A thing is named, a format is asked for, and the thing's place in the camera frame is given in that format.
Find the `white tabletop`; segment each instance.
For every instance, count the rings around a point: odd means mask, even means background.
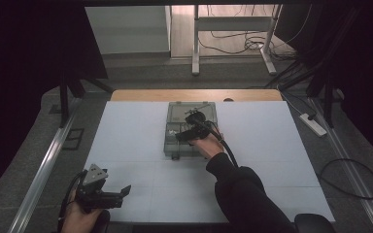
[[[284,101],[217,102],[220,131],[240,166],[253,168],[290,220],[334,217]],[[168,102],[108,102],[85,167],[108,169],[103,190],[132,185],[112,221],[226,222],[203,157],[163,152]]]

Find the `cable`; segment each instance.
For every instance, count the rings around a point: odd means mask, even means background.
[[[243,50],[240,50],[240,51],[225,51],[225,50],[220,50],[220,49],[215,48],[215,47],[209,47],[209,46],[203,45],[201,40],[199,39],[199,37],[198,37],[198,42],[205,49],[218,50],[218,51],[221,51],[221,52],[224,52],[224,53],[227,53],[227,54],[239,54],[239,53],[242,53],[242,52],[250,49],[249,47],[247,47],[247,48],[244,48]]]
[[[241,8],[239,9],[239,12],[237,14],[235,14],[235,17],[238,16],[238,14],[240,14],[242,12],[242,7],[244,7],[244,5],[241,5]]]
[[[73,201],[71,202],[68,202],[68,199],[69,199],[69,195],[71,193],[71,190],[72,190],[72,187],[75,185],[75,183],[77,182],[78,179],[80,179],[81,177],[83,177],[84,175],[86,175],[87,173],[87,170],[83,170],[81,171],[79,174],[77,174],[77,176],[75,176],[74,179],[72,179],[72,181],[69,183],[69,186],[68,186],[68,189],[66,190],[66,194],[65,194],[65,197],[63,198],[62,200],[62,204],[60,206],[60,211],[59,211],[59,218],[58,218],[58,226],[57,226],[57,232],[60,232],[62,230],[62,226],[63,226],[63,221],[64,221],[64,218],[65,218],[65,211],[66,211],[66,207],[71,204]]]
[[[295,69],[295,67],[297,67],[298,65],[300,65],[301,62],[299,60],[295,60],[293,61],[288,67],[287,69],[285,69],[284,71],[282,71],[279,75],[277,75],[274,79],[272,79],[269,83],[267,83],[265,85],[264,88],[271,88],[272,85],[278,80],[280,79],[284,74],[286,74],[287,72],[291,71],[292,69]]]
[[[282,45],[285,45],[285,44],[287,44],[288,42],[291,42],[293,39],[295,39],[295,38],[299,35],[299,33],[301,33],[301,31],[302,31],[302,30],[304,29],[304,27],[305,27],[305,24],[307,24],[307,20],[308,20],[308,18],[310,17],[310,13],[311,13],[311,9],[312,9],[312,8],[313,8],[313,5],[311,4],[311,5],[310,5],[310,9],[308,10],[308,14],[307,14],[307,16],[305,17],[304,23],[302,24],[301,29],[299,29],[298,33],[296,33],[295,36],[293,36],[291,39],[289,39],[289,40],[286,41],[286,42],[283,42],[282,44],[278,45],[277,47],[280,47],[280,46],[282,46]]]
[[[335,185],[334,183],[330,182],[329,180],[325,179],[322,175],[323,175],[323,172],[325,171],[325,169],[330,165],[330,164],[333,164],[335,162],[338,162],[338,161],[349,161],[349,162],[354,162],[354,163],[357,163],[359,165],[361,165],[362,167],[364,167],[366,170],[368,170],[369,173],[371,173],[371,175],[373,176],[373,171],[367,167],[366,165],[356,161],[356,160],[353,160],[353,159],[350,159],[350,158],[338,158],[338,159],[334,159],[334,160],[331,160],[329,161],[328,163],[326,163],[323,168],[321,169],[321,171],[319,173],[316,173],[317,174],[317,177],[319,179],[319,181],[324,181],[326,183],[328,183],[330,186],[332,186],[333,188],[337,189],[338,191],[344,193],[344,194],[347,194],[347,195],[350,195],[350,196],[354,196],[356,198],[359,198],[359,199],[364,199],[364,200],[373,200],[373,196],[371,197],[366,197],[366,196],[360,196],[360,195],[356,195],[354,193],[351,193],[351,192],[348,192],[344,189],[342,189],[341,187]]]
[[[228,38],[228,37],[243,36],[243,35],[246,35],[246,34],[254,34],[254,33],[261,33],[261,32],[262,31],[252,31],[252,32],[243,32],[243,33],[238,33],[238,34],[232,34],[232,35],[228,35],[228,36],[216,36],[216,35],[214,35],[213,31],[211,31],[211,34],[214,38],[223,39],[223,38]]]
[[[280,91],[280,93],[284,97],[284,99],[287,100],[287,103],[289,103],[297,112],[299,112],[300,115],[302,115],[301,111],[299,111],[297,108],[295,108],[295,106],[292,105],[292,103],[287,99],[285,94],[278,88],[278,86],[277,86],[277,90]]]
[[[229,145],[226,143],[226,141],[223,139],[223,137],[222,137],[220,134],[218,134],[217,132],[215,132],[212,128],[210,128],[210,127],[208,127],[207,125],[205,125],[203,122],[201,122],[201,121],[199,121],[199,120],[197,120],[197,119],[195,119],[195,118],[193,118],[192,120],[193,120],[195,123],[199,124],[200,126],[202,126],[202,127],[206,128],[207,130],[209,130],[210,133],[212,133],[212,134],[217,138],[217,140],[218,140],[218,141],[223,145],[223,147],[226,149],[226,152],[228,153],[229,158],[231,159],[231,162],[232,162],[232,164],[234,165],[234,167],[239,168],[239,167],[238,167],[237,160],[235,160],[235,156],[234,156],[234,154],[232,153],[231,148],[230,148]]]

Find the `gray floor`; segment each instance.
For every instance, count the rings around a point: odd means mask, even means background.
[[[188,59],[174,60],[166,57],[105,57],[109,79],[104,83],[114,88],[247,88],[263,86],[271,77],[265,71],[260,58],[203,59],[201,74],[194,77],[190,73]],[[283,70],[288,62],[277,63],[277,69]],[[290,91],[302,97],[307,83],[301,83]],[[83,169],[96,129],[110,94],[96,86],[84,83],[88,91],[78,108],[73,129],[84,128],[83,140],[77,150],[63,150],[57,158],[38,206],[26,227],[26,232],[52,232],[56,230],[59,206],[66,187],[71,179]],[[298,99],[291,96],[289,101],[301,112],[309,109]],[[58,90],[54,89],[42,98],[42,109],[36,122],[16,158],[0,181],[0,232],[7,232],[23,197],[38,170],[53,136],[60,123],[60,115],[49,114],[53,105],[59,104]],[[339,103],[333,105],[335,129],[351,157],[363,162],[373,170],[373,148],[356,130],[340,109]],[[328,137],[318,138],[298,119],[298,112],[291,108],[294,122],[303,144],[308,152],[316,172],[326,162],[337,157]],[[73,147],[68,142],[65,147]],[[372,178],[360,171],[368,186],[373,188]],[[335,183],[353,190],[342,166],[331,167],[325,176]],[[338,233],[373,232],[373,224],[362,202],[342,194],[327,184],[322,184],[325,197],[333,212]],[[176,230],[164,228],[142,228],[130,224],[113,224],[109,232],[220,232],[217,227],[186,228]]]

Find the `person's right hand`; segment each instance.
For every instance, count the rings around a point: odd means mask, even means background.
[[[188,142],[194,145],[199,152],[208,159],[211,159],[220,152],[223,152],[222,144],[211,133],[204,139],[195,139]]]

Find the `metal stand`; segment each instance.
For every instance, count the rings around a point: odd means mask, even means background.
[[[194,6],[194,32],[192,75],[199,75],[199,39],[200,31],[268,31],[264,45],[260,50],[266,68],[270,75],[276,75],[277,70],[269,55],[269,44],[274,35],[278,15],[282,5],[278,5],[272,17],[199,17],[199,5]]]
[[[275,26],[277,25],[278,15],[280,13],[281,7],[282,5],[278,5],[277,11],[275,11],[274,15],[271,18],[271,25],[269,26],[268,33],[266,34],[265,43],[262,49],[260,50],[262,58],[265,62],[266,68],[268,69],[268,73],[270,75],[277,74],[277,70],[275,69],[274,64],[272,63],[271,56],[269,54],[269,44],[271,43],[271,38],[274,35],[274,30],[275,30]]]
[[[61,107],[61,122],[60,122],[60,128],[63,128],[65,125],[65,122],[69,118],[69,105],[68,105],[68,89],[72,92],[72,95],[75,98],[82,98],[85,95],[85,89],[82,86],[80,82],[80,78],[90,82],[93,85],[98,86],[99,88],[105,90],[108,93],[113,93],[115,90],[108,86],[105,85],[101,82],[99,82],[96,79],[93,79],[91,77],[88,77],[86,74],[83,72],[79,71],[74,71],[74,75],[70,75],[68,78],[66,75],[66,72],[63,72],[60,77],[60,107]]]

